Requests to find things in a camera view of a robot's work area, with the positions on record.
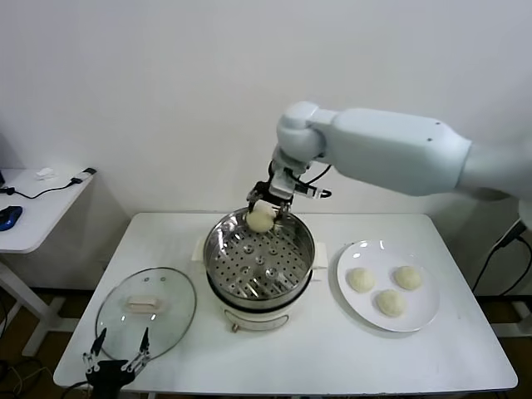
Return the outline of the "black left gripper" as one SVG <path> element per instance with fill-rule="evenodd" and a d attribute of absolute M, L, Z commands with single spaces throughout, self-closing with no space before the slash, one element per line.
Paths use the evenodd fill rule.
<path fill-rule="evenodd" d="M 135 380 L 136 373 L 141 372 L 150 360 L 149 328 L 146 327 L 137 354 L 127 360 L 105 360 L 97 362 L 107 328 L 96 336 L 89 352 L 82 354 L 85 365 L 86 380 L 91 386 L 91 399 L 117 399 L 121 388 Z"/>

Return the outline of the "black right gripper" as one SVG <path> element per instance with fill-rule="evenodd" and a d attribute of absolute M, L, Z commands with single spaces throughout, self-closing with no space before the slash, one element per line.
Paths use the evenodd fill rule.
<path fill-rule="evenodd" d="M 256 183 L 256 189 L 252 189 L 247 195 L 248 212 L 254 211 L 254 206 L 259 200 L 265 201 L 273 205 L 275 216 L 273 223 L 281 223 L 290 213 L 293 199 L 282 198 L 274 195 L 269 191 L 270 183 L 268 181 L 259 181 Z"/>

